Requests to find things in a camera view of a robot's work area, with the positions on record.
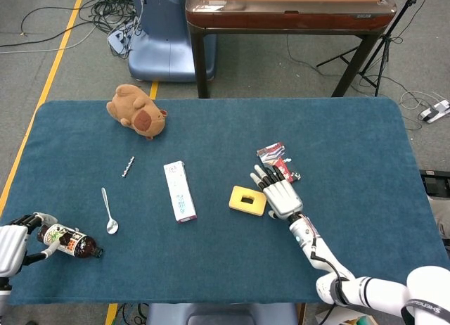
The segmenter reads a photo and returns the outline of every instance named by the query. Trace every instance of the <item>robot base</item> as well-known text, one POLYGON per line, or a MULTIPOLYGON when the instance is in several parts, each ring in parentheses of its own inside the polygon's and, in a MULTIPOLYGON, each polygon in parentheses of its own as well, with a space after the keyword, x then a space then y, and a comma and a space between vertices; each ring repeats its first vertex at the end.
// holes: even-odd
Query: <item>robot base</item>
MULTIPOLYGON (((207 78, 216 72, 217 36, 205 37, 207 78)), ((194 82, 195 68, 189 39, 171 42, 142 31, 133 39, 128 67, 131 76, 145 81, 194 82)))

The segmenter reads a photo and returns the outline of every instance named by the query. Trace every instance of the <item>spoon handle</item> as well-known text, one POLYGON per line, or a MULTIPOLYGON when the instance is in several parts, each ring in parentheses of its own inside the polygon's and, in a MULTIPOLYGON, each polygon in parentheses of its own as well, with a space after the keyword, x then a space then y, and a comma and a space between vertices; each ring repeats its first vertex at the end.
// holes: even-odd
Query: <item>spoon handle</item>
POLYGON ((103 200, 105 201, 106 212, 108 213, 108 216, 111 218, 110 205, 108 204, 108 196, 106 195, 106 189, 105 188, 101 189, 101 194, 103 196, 103 200))

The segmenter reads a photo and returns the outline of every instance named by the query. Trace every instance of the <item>silver spoon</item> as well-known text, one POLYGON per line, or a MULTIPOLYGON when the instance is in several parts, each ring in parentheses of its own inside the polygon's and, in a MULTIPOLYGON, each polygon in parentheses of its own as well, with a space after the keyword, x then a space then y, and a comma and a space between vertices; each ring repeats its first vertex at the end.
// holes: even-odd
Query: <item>silver spoon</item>
POLYGON ((110 205, 108 204, 108 197, 106 196, 106 190, 105 188, 101 189, 101 194, 103 196, 103 200, 105 201, 105 206, 106 206, 106 211, 108 212, 108 216, 110 217, 110 220, 108 221, 108 224, 106 225, 106 231, 112 235, 115 234, 117 232, 117 230, 119 229, 119 224, 117 223, 117 221, 115 221, 112 217, 111 217, 111 213, 110 213, 110 205))

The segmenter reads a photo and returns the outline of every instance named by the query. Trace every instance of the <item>brown bottle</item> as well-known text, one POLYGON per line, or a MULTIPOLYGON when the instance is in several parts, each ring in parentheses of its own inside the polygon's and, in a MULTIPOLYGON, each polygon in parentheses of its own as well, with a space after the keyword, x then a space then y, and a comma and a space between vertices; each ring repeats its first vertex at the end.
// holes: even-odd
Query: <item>brown bottle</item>
POLYGON ((56 239, 60 239, 61 245, 58 246, 58 250, 63 251, 73 257, 99 258, 103 254, 103 249, 97 247, 95 240, 75 231, 71 228, 67 228, 61 224, 43 225, 37 234, 37 240, 49 246, 56 239))

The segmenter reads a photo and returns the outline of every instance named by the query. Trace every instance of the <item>bottle cap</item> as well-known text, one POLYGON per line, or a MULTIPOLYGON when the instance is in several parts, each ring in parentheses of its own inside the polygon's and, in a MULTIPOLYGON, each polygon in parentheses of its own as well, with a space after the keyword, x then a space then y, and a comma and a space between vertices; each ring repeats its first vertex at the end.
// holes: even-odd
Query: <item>bottle cap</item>
POLYGON ((102 256, 102 254, 103 254, 103 249, 102 249, 102 248, 95 248, 95 249, 92 251, 92 255, 93 255, 95 258, 100 258, 100 257, 102 256))

